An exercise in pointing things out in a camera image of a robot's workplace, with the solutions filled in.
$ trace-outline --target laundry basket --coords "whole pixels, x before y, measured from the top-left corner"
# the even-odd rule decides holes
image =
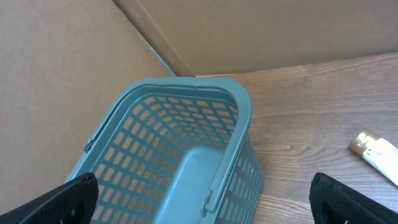
[[[192,223],[251,223],[263,183],[248,138],[251,110],[249,94],[234,80],[139,80],[106,113],[67,181],[95,173],[92,223],[151,223],[183,156],[206,147],[222,155],[206,175],[208,195],[200,204],[184,201],[200,216]]]

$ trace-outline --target beige wall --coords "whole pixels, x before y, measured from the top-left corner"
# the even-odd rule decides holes
[[[0,213],[63,183],[125,87],[169,75],[112,1],[0,1]]]
[[[239,73],[398,50],[394,0],[115,0],[177,74]]]

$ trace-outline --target basket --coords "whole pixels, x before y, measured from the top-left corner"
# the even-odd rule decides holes
[[[234,80],[139,80],[106,113],[67,181],[95,174],[99,195],[92,223],[168,223],[177,217],[157,211],[165,211],[177,189],[199,199],[179,199],[174,223],[251,223],[263,183],[248,138],[251,108],[249,94]],[[213,165],[181,165],[205,158],[201,153],[220,156]],[[178,172],[194,178],[196,171],[207,188],[174,178]]]

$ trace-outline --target black object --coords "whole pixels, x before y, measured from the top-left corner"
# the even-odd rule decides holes
[[[97,180],[88,172],[1,215],[0,223],[89,223],[97,198]]]
[[[315,224],[398,224],[398,213],[322,173],[312,180],[310,203]]]

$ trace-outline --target blue plastic basket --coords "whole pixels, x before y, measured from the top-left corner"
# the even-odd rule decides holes
[[[150,223],[157,209],[167,205],[164,198],[171,196],[165,194],[182,188],[197,197],[205,195],[200,203],[187,198],[180,208],[173,208],[180,210],[179,220],[251,223],[263,183],[247,135],[251,111],[249,94],[234,80],[139,80],[106,113],[67,181],[95,173],[99,196],[93,223]],[[213,170],[201,169],[211,167],[206,161],[190,169],[190,178],[195,177],[194,170],[205,172],[202,179],[210,183],[207,189],[181,186],[183,181],[173,179],[176,170],[187,171],[180,161],[190,159],[184,156],[193,148],[200,153],[198,147],[221,152]],[[185,209],[195,215],[188,216]],[[164,222],[162,218],[158,214],[157,222],[175,217],[165,213]]]

